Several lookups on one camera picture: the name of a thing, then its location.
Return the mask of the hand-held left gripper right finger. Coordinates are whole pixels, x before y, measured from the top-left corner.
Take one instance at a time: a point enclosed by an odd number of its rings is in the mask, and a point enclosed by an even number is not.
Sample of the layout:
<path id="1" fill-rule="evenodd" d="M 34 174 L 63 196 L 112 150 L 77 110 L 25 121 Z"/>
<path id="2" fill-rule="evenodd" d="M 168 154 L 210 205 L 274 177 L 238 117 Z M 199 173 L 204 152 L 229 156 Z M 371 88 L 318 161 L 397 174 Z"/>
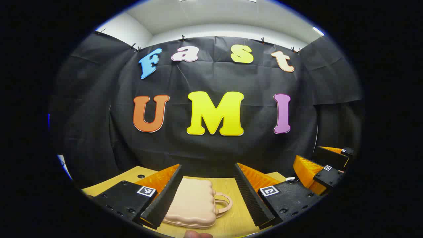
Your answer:
<path id="1" fill-rule="evenodd" d="M 239 163 L 234 165 L 234 178 L 250 216 L 259 229 L 289 223 L 323 199 L 322 195 L 295 180 L 261 185 L 255 190 Z"/>

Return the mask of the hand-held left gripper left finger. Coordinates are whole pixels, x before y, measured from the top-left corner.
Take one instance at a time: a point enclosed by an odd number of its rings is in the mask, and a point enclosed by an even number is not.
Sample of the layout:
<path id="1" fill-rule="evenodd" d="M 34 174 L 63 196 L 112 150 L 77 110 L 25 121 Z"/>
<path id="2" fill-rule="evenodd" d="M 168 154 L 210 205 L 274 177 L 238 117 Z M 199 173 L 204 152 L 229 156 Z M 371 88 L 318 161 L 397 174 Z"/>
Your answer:
<path id="1" fill-rule="evenodd" d="M 162 171 L 135 166 L 87 188 L 89 199 L 110 215 L 141 228 L 163 222 L 183 178 L 183 166 Z"/>

